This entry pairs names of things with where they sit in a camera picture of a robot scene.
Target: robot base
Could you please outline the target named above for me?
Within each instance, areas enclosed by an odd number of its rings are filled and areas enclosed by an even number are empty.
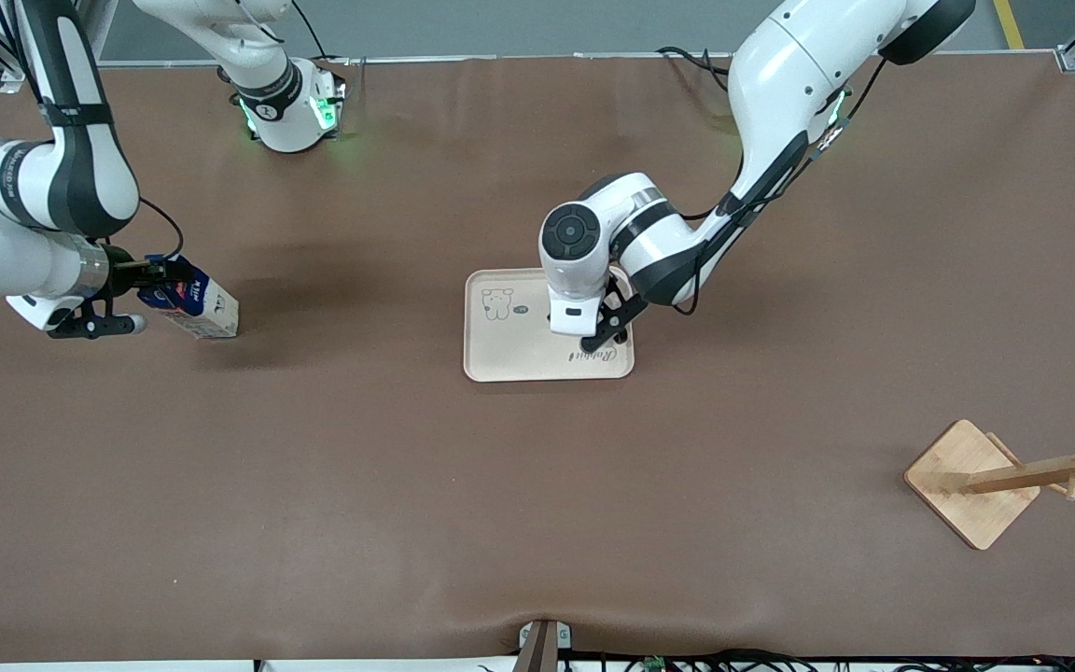
[[[261,105],[247,110],[246,103],[239,103],[247,118],[252,140],[285,154],[304,152],[317,142],[336,139],[346,103],[346,82],[342,77],[310,60],[291,59],[291,62],[301,73],[302,91],[281,119],[261,117]],[[266,114],[274,115],[276,111],[269,108]]]
[[[628,292],[628,281],[618,277]],[[481,271],[467,280],[463,370],[477,383],[622,378],[633,370],[632,331],[584,353],[579,337],[549,330],[549,295],[541,268]]]

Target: black clamp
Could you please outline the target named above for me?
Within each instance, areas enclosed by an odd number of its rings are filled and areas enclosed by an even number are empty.
[[[608,305],[608,298],[616,297],[619,305],[615,309]],[[633,294],[630,298],[619,290],[619,283],[616,276],[608,276],[608,289],[604,292],[604,301],[600,303],[600,321],[597,324],[597,334],[586,335],[579,341],[579,348],[584,353],[591,354],[605,346],[608,341],[616,341],[617,344],[628,341],[628,323],[636,319],[641,311],[648,306],[649,302],[641,298],[640,294]]]
[[[127,252],[118,247],[109,247],[111,252],[127,255]],[[119,337],[125,333],[135,332],[135,320],[128,315],[115,315],[115,298],[129,292],[138,286],[157,286],[167,296],[168,300],[175,303],[178,295],[174,287],[178,284],[188,284],[195,280],[194,264],[184,259],[146,259],[146,260],[124,260],[124,262],[112,263],[110,269],[110,280],[101,292],[95,294],[77,306],[76,314],[68,311],[59,318],[60,324],[55,329],[47,332],[51,339],[86,339],[94,341],[101,337]],[[99,315],[94,308],[95,301],[102,302],[102,314]]]
[[[110,105],[54,105],[52,102],[39,104],[39,113],[53,128],[71,126],[95,126],[95,124],[114,124],[110,114]]]

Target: robotic arm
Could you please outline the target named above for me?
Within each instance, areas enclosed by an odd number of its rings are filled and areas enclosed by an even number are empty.
[[[290,0],[133,0],[218,60],[253,135],[277,152],[301,152],[338,128],[346,84],[311,60],[289,59],[266,23]]]
[[[809,145],[832,127],[845,82],[874,52],[921,59],[956,33],[976,0],[786,0],[732,57],[729,103],[744,144],[741,174],[696,229],[644,173],[611,175],[542,225],[550,328],[593,352],[626,333],[648,303],[694,297]],[[630,277],[619,297],[610,264]],[[619,306],[603,301],[617,294]]]
[[[0,38],[10,44],[9,35],[20,62],[31,66],[53,140],[0,139],[0,294],[53,332],[88,299],[114,299],[111,269],[131,257],[94,241],[135,216],[138,187],[72,4],[9,0],[0,4]],[[103,333],[144,326],[138,315],[95,325]]]
[[[343,86],[310,60],[288,59],[260,23],[283,16],[289,0],[137,4],[223,63],[253,132],[270,148],[307,149],[336,130]],[[191,282],[194,268],[135,260],[98,242],[131,221],[140,195],[73,5],[0,0],[0,54],[18,60],[53,131],[48,142],[0,139],[0,295],[51,337],[144,330],[141,315],[112,314],[114,299],[138,286]],[[105,303],[105,314],[96,314],[95,301]]]

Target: brown tabletop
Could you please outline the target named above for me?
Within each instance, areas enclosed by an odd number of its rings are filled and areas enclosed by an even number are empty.
[[[539,616],[641,654],[1075,655],[1075,505],[978,553],[901,478],[961,417],[1075,451],[1052,56],[888,68],[699,314],[640,318],[630,378],[512,386],[463,375],[467,276],[536,266],[610,172],[708,208],[740,142],[705,73],[370,67],[349,135],[289,157],[210,69],[103,80],[244,332],[53,342],[0,299],[0,660],[494,655]],[[0,133],[43,130],[1,99]]]

